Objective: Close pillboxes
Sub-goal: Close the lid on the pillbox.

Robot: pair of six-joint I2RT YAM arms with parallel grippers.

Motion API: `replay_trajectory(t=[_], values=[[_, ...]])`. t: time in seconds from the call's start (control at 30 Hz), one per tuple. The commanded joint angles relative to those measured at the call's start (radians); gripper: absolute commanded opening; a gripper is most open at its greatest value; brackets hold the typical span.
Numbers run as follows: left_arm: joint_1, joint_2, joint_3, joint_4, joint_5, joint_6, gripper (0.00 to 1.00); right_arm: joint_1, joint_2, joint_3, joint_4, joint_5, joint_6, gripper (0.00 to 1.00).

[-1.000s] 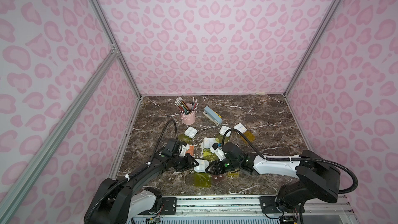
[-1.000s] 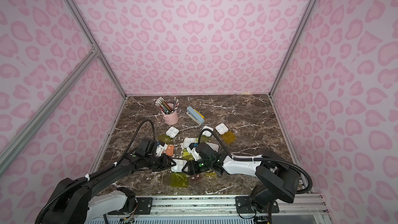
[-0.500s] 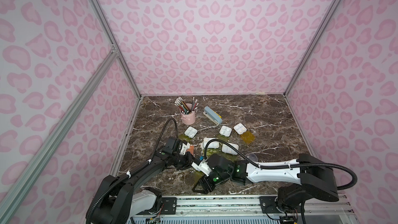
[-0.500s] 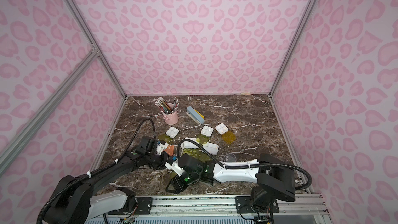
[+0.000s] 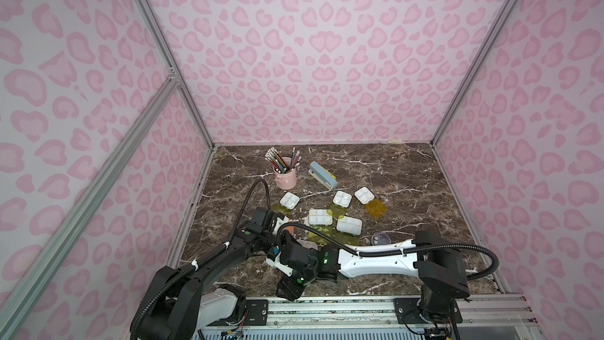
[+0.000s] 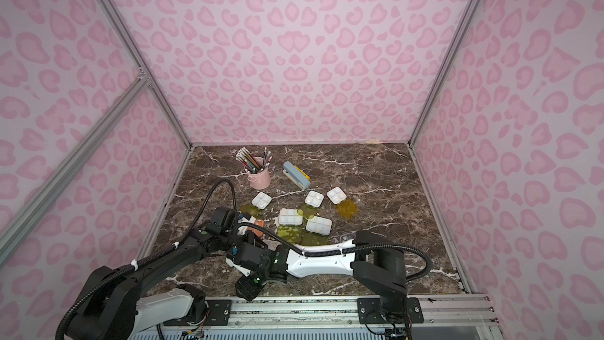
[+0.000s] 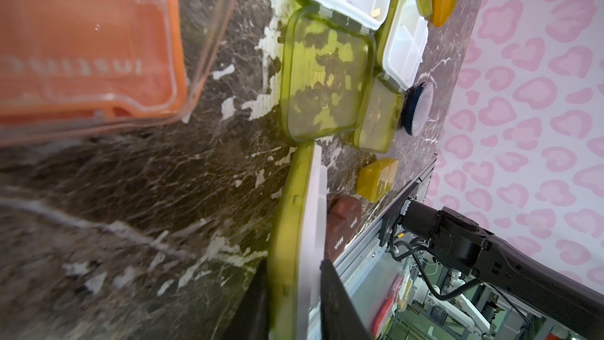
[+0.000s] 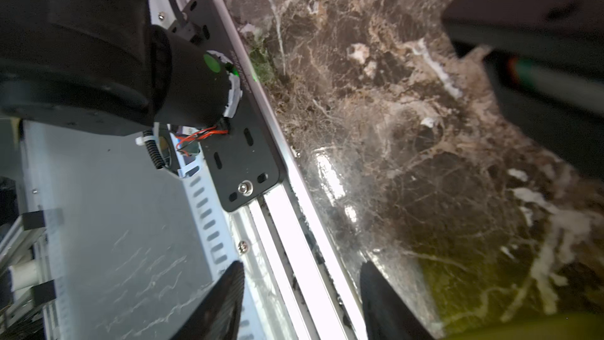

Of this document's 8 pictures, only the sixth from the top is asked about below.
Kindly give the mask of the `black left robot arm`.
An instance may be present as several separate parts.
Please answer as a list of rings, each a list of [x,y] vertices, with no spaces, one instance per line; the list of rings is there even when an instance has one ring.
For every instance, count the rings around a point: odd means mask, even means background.
[[[117,269],[90,274],[64,314],[56,339],[127,339],[135,329],[136,305],[152,287],[180,269],[234,246],[240,212],[220,207],[206,223],[164,250]]]

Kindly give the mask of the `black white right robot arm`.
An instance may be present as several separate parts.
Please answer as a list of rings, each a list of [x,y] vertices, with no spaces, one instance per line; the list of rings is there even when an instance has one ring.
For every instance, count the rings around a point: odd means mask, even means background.
[[[389,324],[410,324],[407,285],[433,269],[427,253],[371,231],[359,231],[354,239],[327,246],[296,246],[277,237],[273,250],[253,232],[248,234],[250,238],[238,237],[226,252],[242,274],[236,283],[237,296],[247,301],[257,298],[269,283],[342,275],[379,296],[374,315]]]

